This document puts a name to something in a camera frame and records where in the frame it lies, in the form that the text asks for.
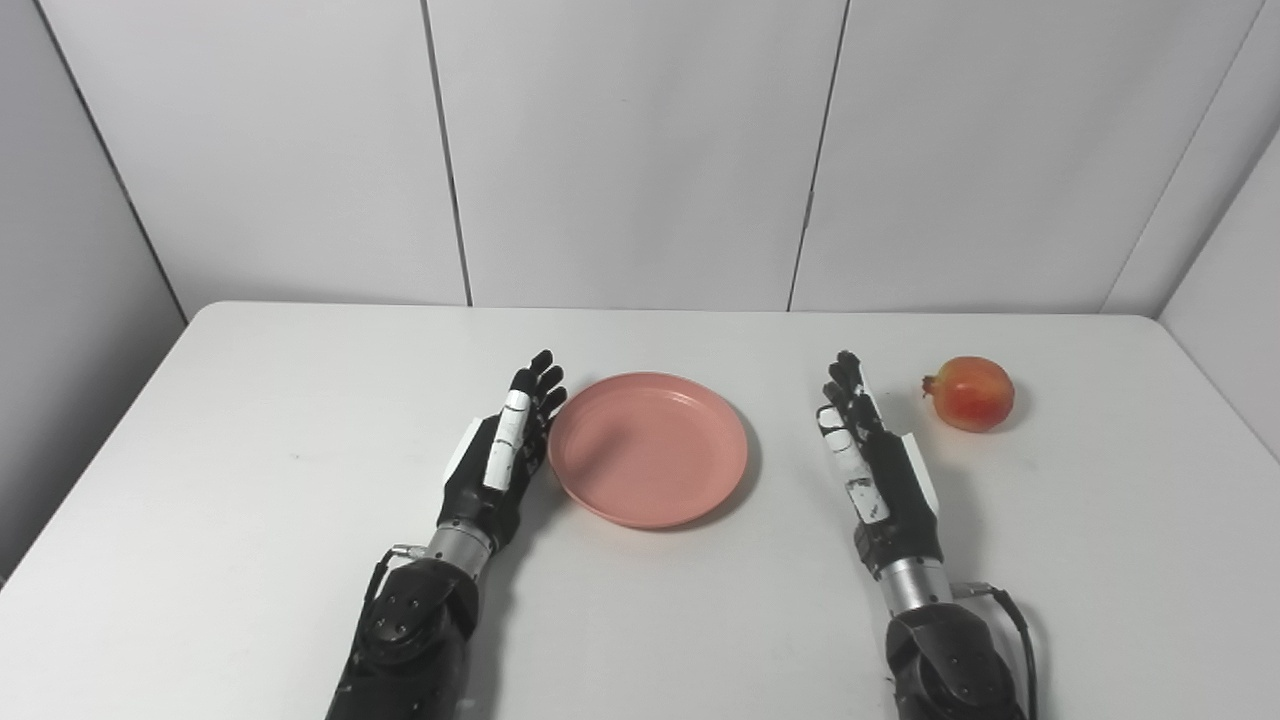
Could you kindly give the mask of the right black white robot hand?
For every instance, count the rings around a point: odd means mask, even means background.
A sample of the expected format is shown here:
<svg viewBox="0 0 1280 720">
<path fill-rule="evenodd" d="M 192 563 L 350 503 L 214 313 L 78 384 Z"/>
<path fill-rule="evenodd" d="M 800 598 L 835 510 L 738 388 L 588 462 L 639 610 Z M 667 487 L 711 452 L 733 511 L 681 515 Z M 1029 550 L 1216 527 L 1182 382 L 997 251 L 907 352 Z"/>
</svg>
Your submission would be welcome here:
<svg viewBox="0 0 1280 720">
<path fill-rule="evenodd" d="M 913 438 L 886 427 L 858 355 L 840 351 L 828 373 L 815 423 L 858 516 L 860 562 L 876 579 L 902 560 L 942 562 L 937 511 L 925 492 L 923 462 L 913 460 Z"/>
</svg>

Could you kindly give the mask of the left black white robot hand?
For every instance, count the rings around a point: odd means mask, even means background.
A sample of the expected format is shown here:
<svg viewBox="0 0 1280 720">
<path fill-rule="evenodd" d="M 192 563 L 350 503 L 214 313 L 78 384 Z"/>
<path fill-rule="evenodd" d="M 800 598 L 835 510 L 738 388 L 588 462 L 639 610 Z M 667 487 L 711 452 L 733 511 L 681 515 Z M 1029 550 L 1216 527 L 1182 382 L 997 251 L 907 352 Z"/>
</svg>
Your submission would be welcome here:
<svg viewBox="0 0 1280 720">
<path fill-rule="evenodd" d="M 520 505 L 544 464 L 556 414 L 568 393 L 563 368 L 549 348 L 518 369 L 502 409 L 466 434 L 444 484 L 439 528 L 476 530 L 492 552 L 503 550 L 520 525 Z"/>
</svg>

